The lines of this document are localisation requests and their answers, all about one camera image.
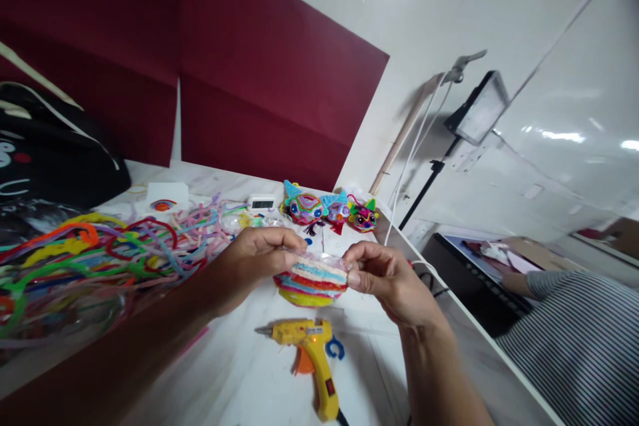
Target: white table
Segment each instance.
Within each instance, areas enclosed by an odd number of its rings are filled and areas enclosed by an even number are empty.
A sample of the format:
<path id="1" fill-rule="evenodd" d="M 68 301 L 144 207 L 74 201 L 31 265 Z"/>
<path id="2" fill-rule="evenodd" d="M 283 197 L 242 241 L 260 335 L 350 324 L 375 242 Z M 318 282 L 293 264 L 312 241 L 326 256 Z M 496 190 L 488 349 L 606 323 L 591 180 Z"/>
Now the white table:
<path id="1" fill-rule="evenodd" d="M 251 193 L 284 199 L 279 182 L 174 161 L 170 168 L 128 162 L 134 183 L 182 181 L 190 192 L 243 202 Z M 113 202 L 129 201 L 123 195 Z M 382 215 L 375 235 L 383 238 L 389 223 Z M 342 236 L 322 230 L 311 249 L 342 255 L 354 242 L 375 235 L 348 226 Z M 409 260 L 423 260 L 406 238 L 392 229 L 389 246 Z M 444 285 L 436 282 L 437 288 Z M 437 298 L 457 336 L 461 361 L 497 424 L 558 423 L 521 372 L 453 295 Z M 280 346 L 254 332 L 276 320 L 322 318 L 331 321 L 344 344 L 345 358 L 329 359 L 340 406 L 351 426 L 405 425 L 409 416 L 407 384 L 399 335 L 377 300 L 348 290 L 335 305 L 320 310 L 297 308 L 282 299 L 271 281 L 264 282 L 235 311 L 210 324 L 210 330 L 156 381 L 124 420 L 125 425 L 314 425 L 314 381 L 294 377 L 293 346 Z M 22 361 L 0 369 L 0 396 L 19 387 L 62 358 L 31 351 Z"/>

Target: forearm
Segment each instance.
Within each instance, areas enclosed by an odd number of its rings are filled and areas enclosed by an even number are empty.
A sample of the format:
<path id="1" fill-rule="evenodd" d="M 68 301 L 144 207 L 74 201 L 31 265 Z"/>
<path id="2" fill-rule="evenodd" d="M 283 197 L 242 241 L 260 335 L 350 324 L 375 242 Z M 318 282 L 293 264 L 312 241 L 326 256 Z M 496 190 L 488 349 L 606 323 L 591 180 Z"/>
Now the forearm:
<path id="1" fill-rule="evenodd" d="M 443 320 L 430 328 L 401 327 L 413 424 L 492 425 L 461 367 L 455 336 Z"/>
<path id="2" fill-rule="evenodd" d="M 2 422 L 117 423 L 211 320 L 190 283 L 5 398 Z"/>
<path id="3" fill-rule="evenodd" d="M 518 294 L 520 296 L 525 296 L 526 298 L 535 299 L 535 296 L 531 289 L 528 287 L 528 282 L 526 281 L 526 275 L 521 273 L 508 273 L 505 274 L 503 279 L 501 280 L 501 284 L 508 291 Z"/>

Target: hot glue gun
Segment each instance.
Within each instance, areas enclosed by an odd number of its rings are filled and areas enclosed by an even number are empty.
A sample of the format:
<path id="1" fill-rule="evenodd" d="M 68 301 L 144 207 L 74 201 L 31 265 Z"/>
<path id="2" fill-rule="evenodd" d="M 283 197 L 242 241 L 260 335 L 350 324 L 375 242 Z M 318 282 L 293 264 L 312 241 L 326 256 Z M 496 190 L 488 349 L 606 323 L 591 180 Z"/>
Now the hot glue gun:
<path id="1" fill-rule="evenodd" d="M 325 344 L 333 341 L 331 324 L 325 320 L 315 323 L 312 319 L 297 319 L 281 321 L 272 327 L 262 327 L 255 331 L 274 339 L 278 344 L 295 345 L 300 349 L 296 374 L 315 373 L 320 400 L 319 419 L 323 422 L 337 419 L 342 426 L 347 426 L 348 423 L 339 409 L 333 375 L 324 353 Z"/>

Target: blue clip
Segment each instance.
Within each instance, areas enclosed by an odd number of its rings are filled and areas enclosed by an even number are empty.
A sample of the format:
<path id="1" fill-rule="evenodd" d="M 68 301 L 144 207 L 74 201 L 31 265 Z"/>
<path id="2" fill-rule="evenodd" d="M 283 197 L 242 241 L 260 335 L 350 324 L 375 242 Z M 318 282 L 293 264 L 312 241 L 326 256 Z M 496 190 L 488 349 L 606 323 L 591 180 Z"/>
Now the blue clip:
<path id="1" fill-rule="evenodd" d="M 337 345 L 339 353 L 334 353 L 333 351 L 331 351 L 331 345 Z M 333 335 L 333 339 L 326 343 L 326 354 L 328 354 L 330 357 L 338 357 L 340 361 L 343 360 L 344 356 L 346 355 L 346 353 L 344 352 L 344 345 L 340 343 L 337 338 L 335 338 L 335 335 Z"/>

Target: maroon paper panel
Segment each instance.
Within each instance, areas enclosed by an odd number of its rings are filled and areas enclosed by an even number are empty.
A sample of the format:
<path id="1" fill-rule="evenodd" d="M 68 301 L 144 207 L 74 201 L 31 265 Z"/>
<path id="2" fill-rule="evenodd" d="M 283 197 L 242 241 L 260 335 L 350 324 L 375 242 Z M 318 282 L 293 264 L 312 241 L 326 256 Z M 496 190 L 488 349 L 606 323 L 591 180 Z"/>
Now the maroon paper panel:
<path id="1" fill-rule="evenodd" d="M 178 0 L 3 0 L 0 37 L 97 118 L 127 158 L 168 166 Z"/>
<path id="2" fill-rule="evenodd" d="M 318 171 L 337 178 L 348 146 L 327 141 L 319 133 L 298 128 L 292 120 L 278 118 L 189 75 L 180 76 L 180 92 L 182 105 L 189 106 L 182 109 L 182 125 L 189 125 L 182 129 L 185 161 L 278 181 L 294 174 L 294 180 L 304 186 L 333 188 L 334 180 L 324 180 Z M 204 115 L 203 121 L 202 111 L 212 114 Z M 216 111 L 223 114 L 216 116 Z M 186 134 L 204 141 L 192 141 Z"/>
<path id="3" fill-rule="evenodd" d="M 81 105 L 126 158 L 168 166 L 176 89 L 102 57 L 0 21 L 0 39 Z M 42 89 L 0 58 L 0 81 Z"/>
<path id="4" fill-rule="evenodd" d="M 388 55 L 301 0 L 180 8 L 182 159 L 331 190 Z"/>

